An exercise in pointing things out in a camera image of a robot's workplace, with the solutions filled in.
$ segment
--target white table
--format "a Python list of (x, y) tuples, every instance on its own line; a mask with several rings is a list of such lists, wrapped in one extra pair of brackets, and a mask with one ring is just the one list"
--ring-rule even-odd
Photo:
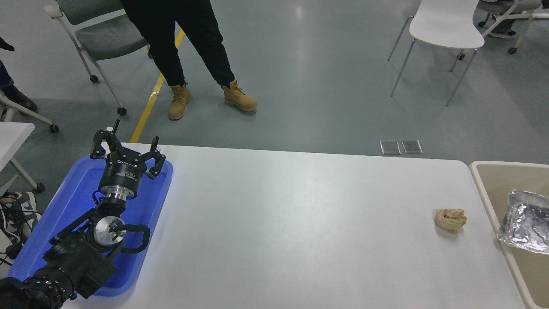
[(34, 130), (32, 123), (0, 122), (0, 170)]
[[(174, 175), (136, 284), (64, 308), (524, 308), (461, 162), (160, 149)], [(466, 210), (458, 235), (437, 208)]]

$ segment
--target yellow floor line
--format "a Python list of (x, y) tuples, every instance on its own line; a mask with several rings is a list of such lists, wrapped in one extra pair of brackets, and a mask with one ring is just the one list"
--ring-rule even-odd
[[(183, 39), (184, 35), (185, 33), (183, 32), (183, 30), (180, 30), (179, 33), (177, 34), (177, 38), (175, 39), (175, 46), (177, 48), (179, 48), (179, 45), (181, 44), (181, 40)], [(130, 143), (136, 143), (139, 141), (139, 137), (141, 136), (141, 133), (145, 128), (147, 119), (149, 119), (150, 111), (153, 110), (154, 103), (156, 102), (156, 98), (158, 97), (158, 94), (160, 93), (160, 89), (162, 88), (163, 84), (164, 84), (164, 76), (160, 74), (160, 76), (158, 77), (158, 80), (156, 81), (156, 85), (154, 85), (153, 92), (150, 94), (149, 101), (147, 102), (147, 105), (145, 106), (145, 109), (141, 114), (141, 118), (139, 119), (139, 122), (137, 123), (137, 126), (133, 131), (132, 138), (130, 139)]]

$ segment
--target boot lace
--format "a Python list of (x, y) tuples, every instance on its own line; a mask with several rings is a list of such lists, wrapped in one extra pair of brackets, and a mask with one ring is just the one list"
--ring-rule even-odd
[(236, 83), (233, 85), (233, 87), (231, 89), (229, 89), (229, 93), (232, 94), (234, 97), (237, 97), (237, 98), (244, 94), (242, 92), (242, 88), (240, 88), (240, 86), (238, 86), (238, 84), (236, 84)]
[(184, 90), (181, 90), (181, 91), (177, 91), (177, 92), (172, 92), (173, 93), (173, 100), (174, 101), (184, 101), (185, 100), (185, 91)]

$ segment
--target beige bin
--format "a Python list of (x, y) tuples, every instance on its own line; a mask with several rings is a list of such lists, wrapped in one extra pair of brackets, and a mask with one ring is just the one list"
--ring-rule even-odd
[[(549, 165), (476, 161), (469, 166), (490, 222), (497, 232), (513, 189), (549, 197)], [(507, 264), (526, 306), (549, 308), (549, 255), (502, 245)]]

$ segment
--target aluminum foil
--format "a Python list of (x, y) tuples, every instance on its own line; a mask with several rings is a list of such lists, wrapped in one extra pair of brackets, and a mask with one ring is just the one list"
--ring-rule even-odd
[(532, 192), (509, 192), (497, 238), (509, 246), (549, 255), (549, 200)]

